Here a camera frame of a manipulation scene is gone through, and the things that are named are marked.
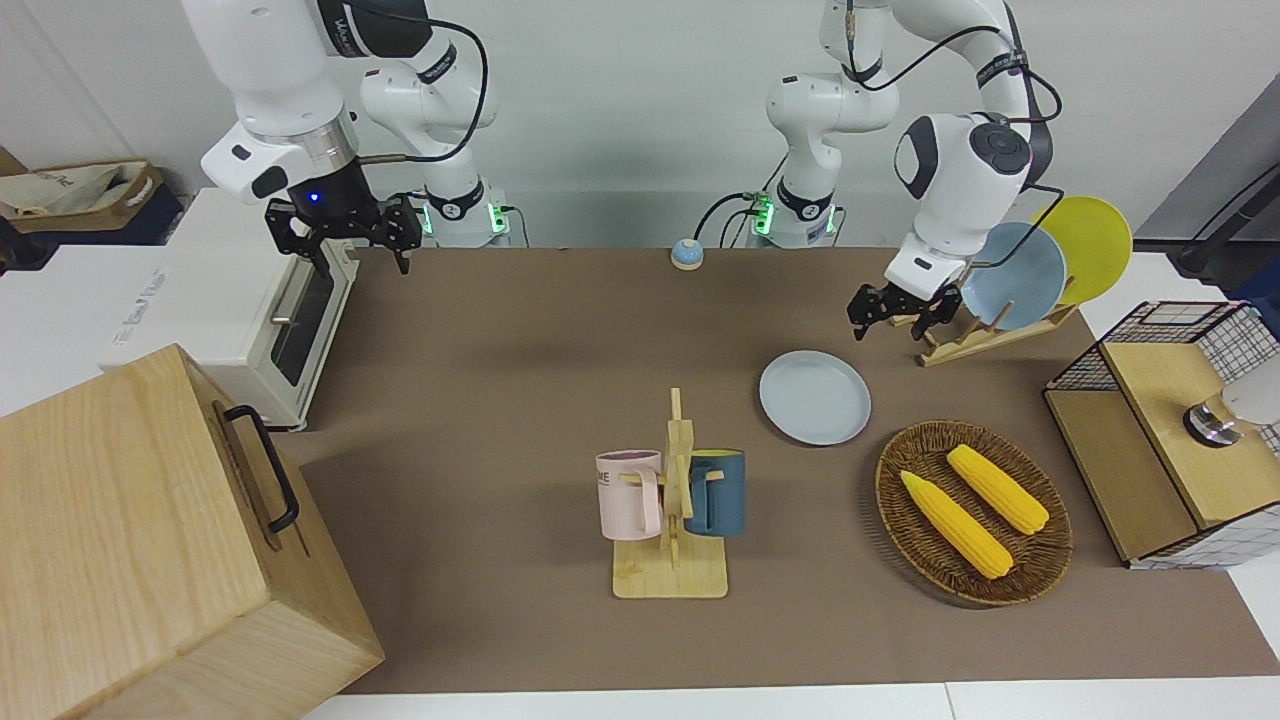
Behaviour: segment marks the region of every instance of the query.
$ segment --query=oven door handle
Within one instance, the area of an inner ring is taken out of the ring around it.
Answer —
[[[298,320],[298,309],[302,307],[302,297],[306,295],[307,284],[311,283],[312,273],[315,273],[315,265],[294,260],[289,282],[285,283],[280,300],[271,310],[273,325],[288,327]]]

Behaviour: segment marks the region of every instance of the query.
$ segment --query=light blue plate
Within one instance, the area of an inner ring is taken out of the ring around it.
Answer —
[[[978,252],[980,263],[996,263],[1018,245],[1029,223],[1001,223],[987,233],[987,245]],[[1066,260],[1053,236],[1037,228],[1018,252],[998,268],[974,270],[960,288],[964,304],[988,325],[1010,300],[1014,307],[996,329],[1016,331],[1048,315],[1062,297]]]

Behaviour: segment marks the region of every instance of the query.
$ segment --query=pink mug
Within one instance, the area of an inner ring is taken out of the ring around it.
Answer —
[[[637,541],[662,532],[662,497],[658,493],[662,469],[662,454],[657,450],[616,450],[595,456],[595,489],[604,537]]]

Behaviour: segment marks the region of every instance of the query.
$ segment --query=wooden mug holder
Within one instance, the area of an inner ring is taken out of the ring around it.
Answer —
[[[671,388],[671,420],[663,455],[663,530],[643,541],[613,542],[613,594],[623,600],[646,597],[705,597],[728,594],[724,538],[685,530],[694,516],[689,466],[694,456],[694,421],[684,418],[680,388]]]
[[[1066,284],[1062,288],[1064,292],[1071,286],[1073,279],[1074,278],[1070,277],[1066,278]],[[941,365],[961,357],[969,357],[970,355],[995,350],[1011,342],[1018,342],[1020,340],[1056,331],[1062,325],[1062,323],[1075,314],[1079,305],[1059,305],[1057,307],[1053,307],[1048,315],[1044,315],[1044,318],[1027,325],[1025,328],[1019,328],[1016,331],[997,329],[996,325],[998,325],[1012,309],[1014,301],[1010,300],[1004,307],[1000,309],[1000,313],[996,314],[991,323],[983,323],[982,319],[973,318],[969,324],[965,325],[965,329],[951,340],[940,340],[932,329],[925,331],[924,342],[928,343],[929,348],[916,356],[916,361],[925,368],[931,368],[933,365]],[[915,322],[915,315],[897,315],[890,320],[890,324],[893,327],[909,325]]]

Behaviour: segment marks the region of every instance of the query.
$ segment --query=plate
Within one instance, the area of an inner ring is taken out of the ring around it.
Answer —
[[[1071,284],[1064,305],[1093,300],[1116,284],[1133,256],[1133,232],[1124,214],[1100,197],[1064,197],[1041,223],[1066,258]]]
[[[769,363],[760,375],[760,405],[780,430],[808,445],[840,445],[872,416],[872,393],[858,370],[817,350]]]
[[[1030,227],[1029,223],[1001,223],[991,228],[987,245],[974,259],[1000,261],[1018,246]],[[1037,228],[1007,263],[974,270],[960,288],[965,307],[991,325],[1005,304],[1012,301],[1014,306],[995,324],[1000,331],[1025,328],[1048,315],[1062,297],[1066,284],[1066,260],[1053,240],[1044,229]]]
[[[960,443],[986,455],[1048,510],[1044,529],[1033,536],[1019,533],[951,469],[946,455]],[[1014,569],[995,580],[974,570],[911,501],[901,470],[946,491],[1009,550]],[[979,425],[929,420],[895,436],[876,465],[876,503],[884,529],[911,568],[966,605],[993,607],[1036,600],[1057,585],[1071,561],[1071,520],[1052,480],[1018,446]]]

